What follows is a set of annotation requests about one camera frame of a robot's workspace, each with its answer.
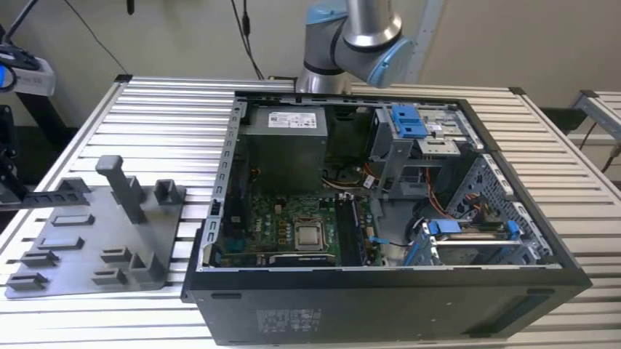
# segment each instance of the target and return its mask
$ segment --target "slotted metal table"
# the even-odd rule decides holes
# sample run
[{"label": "slotted metal table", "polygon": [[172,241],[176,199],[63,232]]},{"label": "slotted metal table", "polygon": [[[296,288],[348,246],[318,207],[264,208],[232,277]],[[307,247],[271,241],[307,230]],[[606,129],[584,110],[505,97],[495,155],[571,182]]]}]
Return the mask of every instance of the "slotted metal table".
[{"label": "slotted metal table", "polygon": [[[179,290],[194,234],[207,215],[236,90],[292,91],[292,83],[148,77],[113,83],[37,190],[55,189],[63,177],[80,176],[89,185],[104,184],[93,171],[104,154],[123,156],[124,171],[144,185],[172,178],[187,186],[168,283],[153,292],[7,300],[7,278],[51,214],[49,209],[21,211],[0,235],[0,344],[47,349],[215,347],[196,307],[179,301]],[[338,348],[621,348],[621,193],[529,97],[511,91],[352,86],[355,95],[467,99],[592,278],[593,288],[506,342],[394,342]]]}]

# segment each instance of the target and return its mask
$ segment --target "white wall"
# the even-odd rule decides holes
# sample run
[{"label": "white wall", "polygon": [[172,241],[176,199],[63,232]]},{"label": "white wall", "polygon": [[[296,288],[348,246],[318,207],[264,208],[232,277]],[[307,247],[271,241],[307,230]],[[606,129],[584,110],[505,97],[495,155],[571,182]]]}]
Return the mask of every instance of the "white wall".
[{"label": "white wall", "polygon": [[[131,74],[256,78],[228,0],[136,0],[133,16],[125,13],[125,0],[69,2]],[[266,76],[296,76],[302,69],[304,14],[312,2],[248,1],[250,40]],[[1,1],[5,28],[25,3]],[[405,20],[403,33],[413,37],[425,2],[394,3]],[[13,41],[51,63],[59,77],[52,102],[65,120],[81,124],[121,71],[63,0],[39,1]],[[24,124],[28,118],[19,117],[19,121]]]},{"label": "white wall", "polygon": [[518,86],[541,106],[621,91],[620,0],[447,0],[422,84]]}]

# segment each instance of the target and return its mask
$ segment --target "gray metal robot link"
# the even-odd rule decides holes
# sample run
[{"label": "gray metal robot link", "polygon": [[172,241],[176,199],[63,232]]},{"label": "gray metal robot link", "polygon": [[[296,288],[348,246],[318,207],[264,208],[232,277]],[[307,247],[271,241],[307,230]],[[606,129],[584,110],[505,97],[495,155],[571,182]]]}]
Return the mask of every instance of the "gray metal robot link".
[{"label": "gray metal robot link", "polygon": [[307,10],[303,70],[296,91],[340,94],[350,73],[386,88],[405,74],[414,43],[402,37],[390,0],[326,0]]}]

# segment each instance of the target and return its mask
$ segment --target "motherboard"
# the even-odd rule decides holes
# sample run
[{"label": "motherboard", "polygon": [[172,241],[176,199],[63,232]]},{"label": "motherboard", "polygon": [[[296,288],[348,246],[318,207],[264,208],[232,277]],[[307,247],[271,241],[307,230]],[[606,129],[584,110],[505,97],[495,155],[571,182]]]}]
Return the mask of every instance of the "motherboard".
[{"label": "motherboard", "polygon": [[243,237],[224,242],[222,266],[374,265],[378,247],[367,198],[252,193]]}]

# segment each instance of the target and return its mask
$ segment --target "wire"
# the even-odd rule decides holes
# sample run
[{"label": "wire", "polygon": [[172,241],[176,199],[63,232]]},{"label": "wire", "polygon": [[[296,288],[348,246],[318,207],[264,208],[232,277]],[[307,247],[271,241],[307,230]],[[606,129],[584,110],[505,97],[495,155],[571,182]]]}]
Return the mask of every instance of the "wire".
[{"label": "wire", "polygon": [[605,173],[606,170],[609,169],[609,167],[610,167],[610,165],[612,165],[612,160],[614,160],[614,156],[610,156],[609,159],[606,160],[605,165],[604,165],[604,167],[601,168],[601,173]]},{"label": "wire", "polygon": [[434,191],[431,190],[431,176],[429,174],[429,167],[427,167],[427,192],[429,192],[429,202],[431,203],[431,206],[434,207],[435,211],[438,211],[438,213],[445,216],[446,218],[449,218],[450,220],[453,219],[453,217],[450,215],[447,215],[445,213],[445,209],[442,208],[442,205],[438,203],[438,199],[435,198],[435,194],[434,194]]},{"label": "wire", "polygon": [[377,180],[379,179],[378,176],[374,175],[372,171],[371,171],[371,168],[368,167],[368,164],[364,162],[364,166],[363,166],[363,169],[364,169],[364,172],[367,173],[367,175],[370,175],[372,178],[375,178]]},{"label": "wire", "polygon": [[411,233],[414,231],[414,229],[417,228],[417,226],[421,224],[421,222],[423,221],[425,217],[421,217],[418,218],[418,220],[415,220],[417,218],[415,217],[411,217],[410,218],[410,221],[407,222],[406,224],[406,231],[405,231],[405,237],[406,237],[406,240],[409,242],[411,242]]},{"label": "wire", "polygon": [[28,2],[27,6],[23,8],[20,14],[17,15],[15,22],[12,23],[9,29],[7,30],[4,36],[1,37],[3,44],[8,44],[11,42],[11,37],[17,31],[17,28],[20,27],[23,20],[27,18],[28,13],[31,13],[31,10],[33,6],[37,4],[37,2],[39,0],[31,0],[31,2]]},{"label": "wire", "polygon": [[0,87],[0,93],[11,92],[16,88],[16,85],[17,85],[17,74],[16,74],[16,71],[12,69],[12,66],[8,64],[4,64],[4,62],[0,61],[0,69],[1,67],[4,67],[7,71],[9,72],[12,81],[7,86]]},{"label": "wire", "polygon": [[598,123],[594,122],[593,125],[590,126],[590,129],[586,131],[586,134],[585,134],[584,139],[582,139],[582,143],[579,144],[579,147],[578,147],[579,150],[582,150],[582,147],[584,147],[584,144],[585,144],[585,142],[586,142],[586,139],[589,138],[589,135],[590,135],[590,133],[593,132],[593,129],[594,129],[594,127],[596,127],[597,125],[598,125]]},{"label": "wire", "polygon": [[104,51],[108,53],[109,57],[115,60],[116,64],[119,65],[120,69],[123,70],[123,73],[128,74],[127,73],[127,69],[125,67],[123,67],[123,64],[120,64],[119,60],[116,59],[115,55],[109,52],[108,48],[105,47],[105,45],[103,45],[103,43],[99,41],[97,39],[97,36],[95,35],[95,32],[93,30],[91,29],[89,25],[87,24],[87,21],[81,18],[81,15],[80,13],[77,12],[76,8],[72,6],[72,4],[69,3],[69,0],[63,0],[67,4],[67,6],[71,8],[71,10],[73,11],[73,13],[76,14],[77,18],[80,19],[81,23],[84,24],[84,27],[87,27],[87,30],[88,32],[91,33],[95,41],[97,42],[99,46],[101,47],[101,49],[104,49]]},{"label": "wire", "polygon": [[462,219],[463,217],[467,216],[469,213],[475,212],[475,211],[477,209],[469,209],[467,211],[465,211],[465,213],[462,213],[462,215],[459,216],[459,219]]},{"label": "wire", "polygon": [[362,188],[362,187],[356,187],[356,186],[342,186],[342,185],[336,185],[334,184],[332,182],[330,182],[328,180],[326,180],[324,178],[320,179],[323,181],[323,183],[326,183],[328,186],[331,186],[334,189],[339,189],[339,190],[351,190],[351,189],[358,189],[358,188]]},{"label": "wire", "polygon": [[355,180],[355,181],[351,181],[351,182],[342,182],[339,180],[330,180],[328,178],[326,178],[326,180],[330,181],[331,183],[343,184],[343,185],[354,185],[354,184],[358,184],[360,182],[360,180]]},{"label": "wire", "polygon": [[256,62],[254,60],[252,48],[250,47],[250,18],[247,17],[247,4],[246,4],[246,1],[243,2],[243,15],[244,15],[243,19],[244,19],[244,27],[246,27],[247,35],[244,34],[244,30],[242,29],[242,22],[239,21],[239,13],[236,11],[235,0],[231,0],[231,6],[232,6],[232,12],[235,13],[236,27],[239,29],[239,36],[242,37],[243,48],[244,48],[246,54],[247,54],[247,56],[250,58],[250,62],[252,63],[254,72],[255,72],[256,77],[259,78],[259,80],[264,80],[263,73],[260,72],[258,64],[256,64]]},{"label": "wire", "polygon": [[398,246],[398,247],[409,247],[409,245],[402,245],[391,241],[389,242],[389,244],[391,244],[393,246]]}]

